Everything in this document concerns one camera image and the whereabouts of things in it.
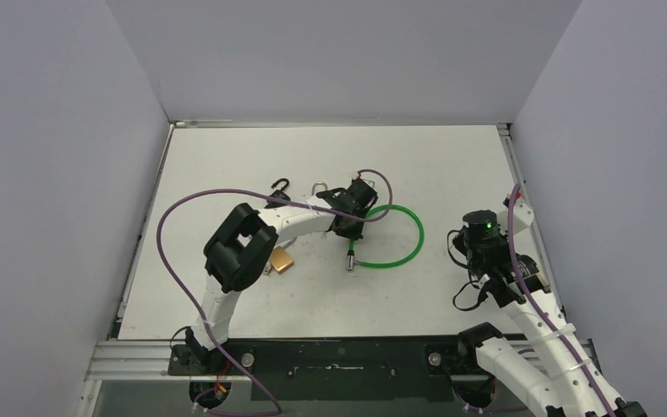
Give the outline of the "green cable lock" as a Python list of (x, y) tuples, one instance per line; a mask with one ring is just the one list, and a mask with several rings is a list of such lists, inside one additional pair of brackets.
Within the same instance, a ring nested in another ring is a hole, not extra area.
[(375, 225), (362, 241), (350, 241), (346, 254), (346, 269), (392, 269), (414, 260), (425, 244), (425, 226), (410, 208), (394, 204), (391, 214), (394, 221)]

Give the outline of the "brass padlock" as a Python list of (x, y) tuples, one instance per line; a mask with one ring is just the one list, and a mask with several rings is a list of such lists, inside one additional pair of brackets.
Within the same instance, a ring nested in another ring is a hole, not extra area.
[(294, 265), (294, 259), (285, 248), (277, 247), (269, 257), (269, 264), (275, 273), (282, 274)]
[(329, 187), (325, 182), (315, 182), (311, 187), (311, 196), (324, 199), (328, 195)]

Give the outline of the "black padlock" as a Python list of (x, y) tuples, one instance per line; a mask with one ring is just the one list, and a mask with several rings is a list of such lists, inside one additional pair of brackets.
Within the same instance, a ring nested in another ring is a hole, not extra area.
[(287, 188), (289, 185), (290, 181), (285, 177), (275, 181), (271, 185), (271, 189), (273, 190), (272, 194), (270, 195), (271, 200), (267, 201), (265, 209), (277, 209), (279, 207), (285, 206), (286, 202), (291, 200), (290, 196), (287, 194)]

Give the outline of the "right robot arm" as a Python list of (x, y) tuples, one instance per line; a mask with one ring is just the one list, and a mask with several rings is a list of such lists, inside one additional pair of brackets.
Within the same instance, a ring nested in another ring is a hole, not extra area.
[(539, 364), (512, 347), (490, 322), (459, 333), (456, 360), (469, 373), (495, 377), (535, 416), (644, 416), (605, 379), (558, 305), (540, 266), (515, 250), (514, 236), (533, 221), (530, 207), (509, 204), (465, 214), (452, 240), (466, 258), (481, 298), (491, 298), (526, 338)]

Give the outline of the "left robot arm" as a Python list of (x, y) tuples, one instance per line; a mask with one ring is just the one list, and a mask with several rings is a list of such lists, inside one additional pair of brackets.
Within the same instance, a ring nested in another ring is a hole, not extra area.
[(377, 200), (374, 187), (357, 177), (346, 188), (325, 189), (304, 202), (271, 195), (264, 208), (235, 206), (202, 250), (206, 288), (200, 300), (192, 300), (198, 317), (185, 336), (193, 366), (203, 374), (222, 367), (221, 346), (241, 292), (262, 276), (279, 243), (316, 233), (359, 240)]

